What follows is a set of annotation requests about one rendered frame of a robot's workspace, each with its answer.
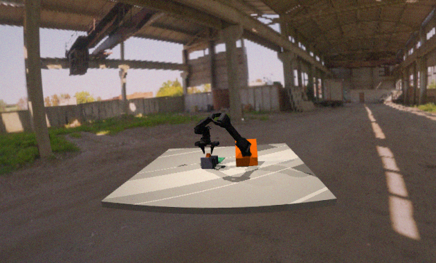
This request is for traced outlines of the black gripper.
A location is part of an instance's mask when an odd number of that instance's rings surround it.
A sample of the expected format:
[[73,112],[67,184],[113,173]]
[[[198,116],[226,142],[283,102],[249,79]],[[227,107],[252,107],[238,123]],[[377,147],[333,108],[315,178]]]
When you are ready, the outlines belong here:
[[[210,151],[211,151],[211,154],[212,154],[212,151],[213,151],[214,147],[219,145],[219,141],[214,141],[214,142],[211,143],[210,135],[206,135],[206,136],[203,135],[203,136],[202,136],[202,138],[205,138],[205,137],[207,137],[207,139],[209,140],[209,144],[208,144],[208,145],[211,145],[211,146],[210,146]],[[200,141],[197,141],[197,142],[194,144],[194,146],[199,146],[199,147],[201,148],[203,154],[205,154],[204,146],[202,146],[202,147],[200,146]]]

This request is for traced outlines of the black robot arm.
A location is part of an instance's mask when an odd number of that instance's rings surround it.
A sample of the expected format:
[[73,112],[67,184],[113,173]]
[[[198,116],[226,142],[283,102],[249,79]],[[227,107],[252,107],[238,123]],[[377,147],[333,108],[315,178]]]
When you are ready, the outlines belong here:
[[[217,121],[214,121],[215,117],[219,117]],[[242,156],[250,156],[250,142],[246,138],[242,138],[236,129],[231,125],[230,118],[227,114],[224,113],[211,113],[205,119],[201,119],[197,126],[194,127],[195,134],[202,134],[204,136],[210,135],[210,126],[205,127],[208,123],[213,122],[215,125],[219,125],[220,127],[225,128],[228,133],[236,140],[235,145],[242,153]],[[206,146],[209,144],[209,140],[207,137],[201,138],[200,146]]]

